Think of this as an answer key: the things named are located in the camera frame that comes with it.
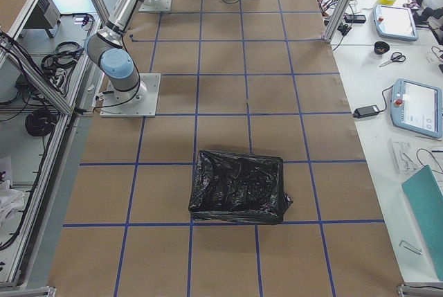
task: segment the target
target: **tablet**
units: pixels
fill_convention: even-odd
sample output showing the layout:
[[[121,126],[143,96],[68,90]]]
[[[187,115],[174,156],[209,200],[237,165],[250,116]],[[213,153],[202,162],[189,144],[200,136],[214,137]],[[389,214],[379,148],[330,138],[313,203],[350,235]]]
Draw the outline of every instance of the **tablet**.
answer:
[[[395,126],[441,138],[442,90],[398,79],[392,88],[390,116]]]
[[[374,9],[374,22],[380,37],[404,41],[418,40],[413,15],[408,8],[377,5]]]

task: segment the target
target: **green board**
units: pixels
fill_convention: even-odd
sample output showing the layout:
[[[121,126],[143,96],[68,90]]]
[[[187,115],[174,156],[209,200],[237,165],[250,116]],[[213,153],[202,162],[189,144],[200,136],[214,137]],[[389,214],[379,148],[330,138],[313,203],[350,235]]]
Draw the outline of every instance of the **green board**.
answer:
[[[401,186],[413,209],[437,277],[443,280],[443,195],[429,165]]]

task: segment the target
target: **trash bag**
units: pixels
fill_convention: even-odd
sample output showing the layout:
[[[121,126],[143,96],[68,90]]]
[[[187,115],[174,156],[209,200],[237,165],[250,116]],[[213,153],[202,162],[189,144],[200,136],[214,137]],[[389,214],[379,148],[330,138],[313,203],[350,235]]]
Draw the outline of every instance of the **trash bag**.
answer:
[[[199,152],[189,201],[192,218],[279,224],[291,204],[280,157]]]

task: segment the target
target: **scissors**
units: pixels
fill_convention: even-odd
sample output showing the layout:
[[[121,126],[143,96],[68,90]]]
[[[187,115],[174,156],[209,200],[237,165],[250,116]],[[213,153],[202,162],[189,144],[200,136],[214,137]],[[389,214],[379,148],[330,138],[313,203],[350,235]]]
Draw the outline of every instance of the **scissors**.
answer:
[[[388,60],[387,62],[383,63],[382,65],[380,65],[379,67],[383,67],[386,66],[390,63],[396,62],[396,63],[402,63],[406,60],[406,56],[403,55],[402,53],[399,53],[398,51],[393,53],[390,56],[390,60]]]

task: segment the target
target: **white mounting plate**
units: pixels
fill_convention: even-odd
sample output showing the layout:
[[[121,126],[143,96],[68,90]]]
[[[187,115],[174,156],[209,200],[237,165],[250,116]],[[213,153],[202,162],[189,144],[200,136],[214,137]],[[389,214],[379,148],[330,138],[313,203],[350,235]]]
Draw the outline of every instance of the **white mounting plate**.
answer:
[[[171,12],[172,0],[145,0],[138,9],[139,12]]]
[[[147,92],[144,98],[134,102],[135,98],[128,103],[116,107],[103,108],[100,110],[102,117],[154,117],[159,98],[160,73],[140,73],[141,81],[146,85]],[[114,86],[109,82],[107,91],[113,91]],[[107,95],[103,100],[103,107],[116,105],[119,102],[114,95]]]

